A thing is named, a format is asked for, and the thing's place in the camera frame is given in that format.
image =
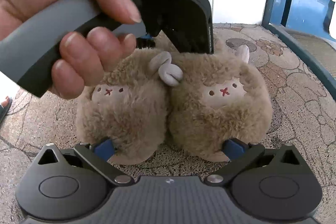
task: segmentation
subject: circular knob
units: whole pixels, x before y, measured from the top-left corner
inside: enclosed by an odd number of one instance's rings
[[[118,175],[114,181],[119,184],[126,184],[129,183],[132,180],[132,178],[128,175]]]
[[[48,198],[65,198],[78,188],[78,181],[66,176],[51,177],[40,184],[40,192]]]
[[[207,177],[207,181],[211,183],[220,183],[223,181],[223,177],[220,175],[210,175]]]
[[[246,213],[271,222],[305,219],[322,199],[313,173],[291,164],[245,171],[233,180],[231,193]]]

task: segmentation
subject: sheep ear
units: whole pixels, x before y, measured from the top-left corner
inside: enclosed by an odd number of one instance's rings
[[[183,78],[182,70],[171,63],[169,52],[161,52],[155,56],[148,64],[152,74],[159,73],[161,80],[168,86],[177,86]]]
[[[248,63],[250,59],[250,50],[247,45],[241,45],[236,50],[236,57],[240,58],[243,62]]]

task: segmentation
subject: fluffy brown fur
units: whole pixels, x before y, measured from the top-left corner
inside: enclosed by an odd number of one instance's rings
[[[259,71],[229,52],[215,55],[172,53],[184,78],[171,89],[172,112],[169,130],[175,143],[191,155],[221,161],[225,140],[261,141],[270,127],[272,105]],[[232,77],[240,79],[247,92],[231,105],[213,109],[201,102],[199,87],[222,84]]]
[[[167,87],[157,74],[150,75],[149,61],[158,49],[142,49],[121,61],[102,83],[125,85],[129,91],[123,103],[92,102],[94,87],[86,87],[79,98],[77,134],[95,143],[110,137],[117,148],[111,160],[137,164],[149,158],[164,141],[168,109]]]

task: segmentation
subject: rug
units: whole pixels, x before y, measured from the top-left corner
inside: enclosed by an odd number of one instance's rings
[[[336,48],[325,40],[310,35],[284,28],[292,37],[301,43],[311,55],[313,55],[323,67],[336,79]]]
[[[273,104],[272,126],[263,140],[268,148],[292,142],[303,155],[323,188],[323,201],[315,217],[334,224],[336,215],[336,103],[310,69],[276,36],[258,25],[219,24],[214,33],[222,47],[234,51],[248,45],[250,63],[262,73]],[[48,142],[69,148],[76,138],[76,100],[65,101],[51,93],[37,99],[24,90],[0,128],[0,223],[22,219],[15,187],[36,153]],[[208,173],[223,166],[191,157],[163,144],[146,162],[118,166],[139,175],[185,176]]]

